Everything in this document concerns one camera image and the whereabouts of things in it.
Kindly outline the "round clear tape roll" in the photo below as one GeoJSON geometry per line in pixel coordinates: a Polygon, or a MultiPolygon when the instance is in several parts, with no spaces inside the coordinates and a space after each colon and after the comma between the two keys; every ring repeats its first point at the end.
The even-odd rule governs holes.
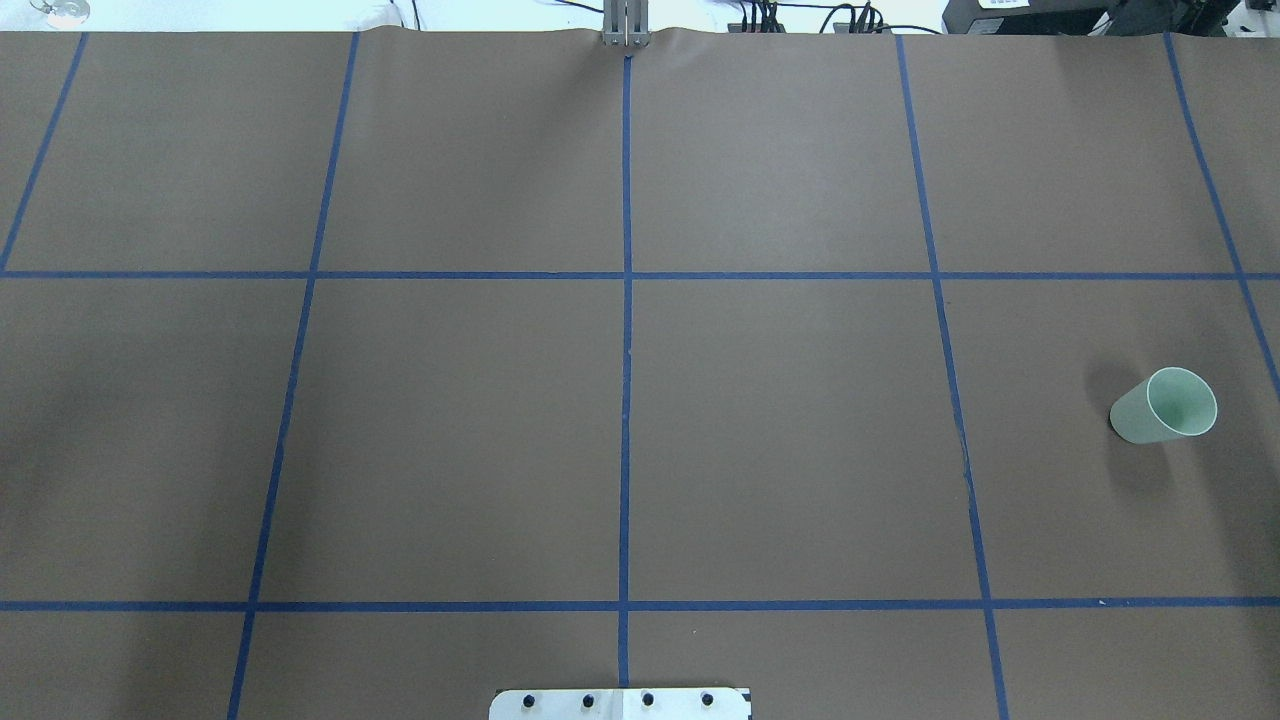
{"type": "Polygon", "coordinates": [[[31,0],[29,5],[40,13],[45,22],[55,29],[69,29],[82,26],[91,17],[90,1],[81,0],[31,0]]]}

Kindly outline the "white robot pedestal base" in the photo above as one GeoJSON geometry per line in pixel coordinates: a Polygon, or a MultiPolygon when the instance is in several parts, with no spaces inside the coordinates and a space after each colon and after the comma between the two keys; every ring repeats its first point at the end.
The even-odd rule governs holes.
{"type": "Polygon", "coordinates": [[[751,719],[750,691],[732,687],[511,689],[489,719],[751,719]]]}

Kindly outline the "aluminium frame post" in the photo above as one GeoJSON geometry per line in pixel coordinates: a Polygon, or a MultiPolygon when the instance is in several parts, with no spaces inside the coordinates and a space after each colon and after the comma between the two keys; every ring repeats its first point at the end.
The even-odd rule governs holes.
{"type": "Polygon", "coordinates": [[[602,1],[602,42],[611,47],[645,47],[652,40],[648,0],[602,1]]]}

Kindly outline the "black printer box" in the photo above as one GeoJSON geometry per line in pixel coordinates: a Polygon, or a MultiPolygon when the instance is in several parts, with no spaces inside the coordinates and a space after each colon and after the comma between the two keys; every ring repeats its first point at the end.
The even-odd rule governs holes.
{"type": "Polygon", "coordinates": [[[948,1],[948,35],[1221,36],[1239,1],[948,1]]]}

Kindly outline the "brown paper table mat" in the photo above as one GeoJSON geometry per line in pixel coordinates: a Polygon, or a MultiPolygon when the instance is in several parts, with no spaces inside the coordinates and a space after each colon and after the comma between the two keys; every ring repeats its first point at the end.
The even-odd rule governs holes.
{"type": "Polygon", "coordinates": [[[3,716],[1275,719],[1276,129],[1274,38],[6,32],[3,716]]]}

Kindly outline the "green plastic cup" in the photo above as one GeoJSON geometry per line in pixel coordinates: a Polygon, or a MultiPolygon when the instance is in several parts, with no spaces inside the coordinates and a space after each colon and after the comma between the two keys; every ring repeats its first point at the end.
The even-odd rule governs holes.
{"type": "Polygon", "coordinates": [[[1132,445],[1194,438],[1219,419],[1219,401],[1194,372],[1166,366],[1117,398],[1108,410],[1112,430],[1132,445]]]}

